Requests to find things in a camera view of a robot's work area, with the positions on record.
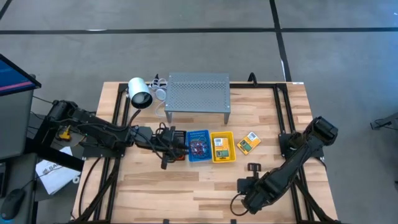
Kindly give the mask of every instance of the yellow box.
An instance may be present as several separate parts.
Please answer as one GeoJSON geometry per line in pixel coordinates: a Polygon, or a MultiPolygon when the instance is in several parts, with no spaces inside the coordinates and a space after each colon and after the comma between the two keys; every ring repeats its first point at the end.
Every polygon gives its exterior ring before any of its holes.
{"type": "Polygon", "coordinates": [[[254,134],[254,132],[250,132],[247,136],[244,137],[238,144],[238,148],[243,152],[243,154],[247,155],[253,149],[260,144],[261,140],[254,134]]]}
{"type": "Polygon", "coordinates": [[[234,135],[231,131],[210,133],[213,162],[234,162],[236,160],[234,135]],[[215,139],[222,140],[222,146],[215,145],[215,139]]]}

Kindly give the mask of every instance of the floor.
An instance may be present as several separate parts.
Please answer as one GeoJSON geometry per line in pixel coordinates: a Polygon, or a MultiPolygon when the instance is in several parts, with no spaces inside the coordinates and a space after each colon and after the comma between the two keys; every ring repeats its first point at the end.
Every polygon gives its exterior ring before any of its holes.
{"type": "MultiPolygon", "coordinates": [[[[325,149],[339,219],[365,224],[398,220],[397,133],[372,131],[369,125],[398,111],[398,29],[375,32],[377,27],[398,27],[397,1],[276,0],[281,28],[308,28],[307,32],[283,32],[283,46],[274,32],[10,32],[274,27],[269,1],[263,0],[7,2],[11,3],[0,20],[0,53],[36,74],[43,87],[35,95],[48,100],[72,100],[95,110],[103,82],[132,77],[149,81],[157,73],[164,77],[169,72],[226,72],[233,81],[245,81],[254,72],[259,81],[291,77],[293,82],[304,82],[314,116],[322,115],[339,127],[337,141],[325,149]],[[313,29],[359,27],[373,28],[368,32],[313,29]]],[[[38,114],[49,109],[41,101],[32,105],[38,114]]],[[[37,223],[66,222],[76,189],[68,186],[41,202],[37,223]]]]}

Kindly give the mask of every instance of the wooden tabletop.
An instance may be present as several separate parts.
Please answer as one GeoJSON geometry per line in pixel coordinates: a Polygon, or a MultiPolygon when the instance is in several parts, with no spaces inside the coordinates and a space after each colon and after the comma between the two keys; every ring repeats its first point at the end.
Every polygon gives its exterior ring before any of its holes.
{"type": "MultiPolygon", "coordinates": [[[[118,90],[118,82],[106,82],[99,100],[97,116],[111,122],[118,90]]],[[[290,104],[297,131],[303,131],[312,120],[310,105],[304,85],[287,83],[290,104]]],[[[279,92],[286,130],[289,130],[283,95],[279,92]]],[[[121,103],[118,123],[121,124],[124,99],[121,103]]],[[[156,101],[150,108],[141,111],[134,124],[150,126],[153,130],[160,122],[167,124],[166,118],[158,118],[155,113],[156,101]]],[[[131,106],[129,117],[135,109],[131,106]]],[[[292,196],[287,192],[275,204],[264,207],[255,215],[234,216],[229,203],[236,195],[238,178],[251,176],[247,171],[248,162],[257,162],[262,166],[260,176],[266,171],[283,164],[277,135],[280,134],[275,100],[270,88],[232,88],[231,115],[227,125],[222,114],[175,113],[172,125],[180,130],[208,129],[232,131],[235,144],[249,132],[254,131],[262,142],[250,154],[245,156],[236,148],[236,161],[215,164],[211,161],[191,163],[179,161],[160,168],[160,159],[151,151],[136,146],[126,149],[121,160],[121,168],[114,201],[112,223],[158,223],[164,218],[171,223],[229,223],[237,219],[238,223],[295,223],[292,196]]],[[[80,186],[73,208],[77,217],[78,201],[87,172],[95,159],[85,162],[80,186]]],[[[83,197],[83,209],[88,206],[98,192],[103,159],[93,169],[83,197]]],[[[308,188],[319,206],[332,218],[337,214],[331,196],[325,168],[315,159],[309,159],[305,165],[308,188]]],[[[102,204],[101,218],[104,219],[108,196],[102,204]]],[[[301,193],[298,193],[302,216],[306,219],[301,193]]],[[[233,205],[236,213],[244,211],[239,200],[233,205]]]]}

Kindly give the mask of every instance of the computer screen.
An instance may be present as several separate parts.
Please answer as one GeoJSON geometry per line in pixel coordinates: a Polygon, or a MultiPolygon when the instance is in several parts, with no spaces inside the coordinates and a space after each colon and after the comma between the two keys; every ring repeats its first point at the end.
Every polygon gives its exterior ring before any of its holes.
{"type": "Polygon", "coordinates": [[[40,87],[38,81],[0,55],[0,96],[40,87]]]}

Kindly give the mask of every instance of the blue tray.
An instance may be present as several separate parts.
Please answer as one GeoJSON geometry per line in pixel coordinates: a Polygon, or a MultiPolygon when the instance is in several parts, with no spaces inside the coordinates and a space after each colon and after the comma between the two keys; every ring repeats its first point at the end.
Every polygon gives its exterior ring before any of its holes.
{"type": "Polygon", "coordinates": [[[189,147],[190,162],[207,161],[211,159],[212,153],[209,130],[187,131],[186,145],[189,147]],[[204,150],[203,154],[195,155],[195,148],[191,147],[195,144],[197,146],[196,150],[204,150]]]}

